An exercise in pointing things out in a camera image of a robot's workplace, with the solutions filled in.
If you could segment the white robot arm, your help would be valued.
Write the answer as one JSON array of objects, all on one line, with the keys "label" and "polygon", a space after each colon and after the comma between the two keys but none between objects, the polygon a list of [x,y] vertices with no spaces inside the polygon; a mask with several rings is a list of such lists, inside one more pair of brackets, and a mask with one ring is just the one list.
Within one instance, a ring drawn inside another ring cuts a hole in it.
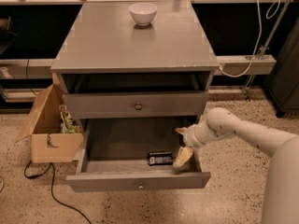
[{"label": "white robot arm", "polygon": [[299,224],[299,135],[240,119],[216,107],[206,119],[177,128],[184,145],[173,166],[183,166],[210,142],[236,136],[271,158],[263,198],[261,224]]}]

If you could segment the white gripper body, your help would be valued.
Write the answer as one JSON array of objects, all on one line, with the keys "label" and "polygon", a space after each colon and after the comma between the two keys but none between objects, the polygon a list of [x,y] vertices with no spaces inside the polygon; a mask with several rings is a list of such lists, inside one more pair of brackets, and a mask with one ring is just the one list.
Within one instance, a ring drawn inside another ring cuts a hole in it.
[{"label": "white gripper body", "polygon": [[200,139],[200,134],[203,131],[203,127],[199,124],[193,124],[188,127],[183,134],[184,144],[192,149],[202,148],[206,145],[204,141]]}]

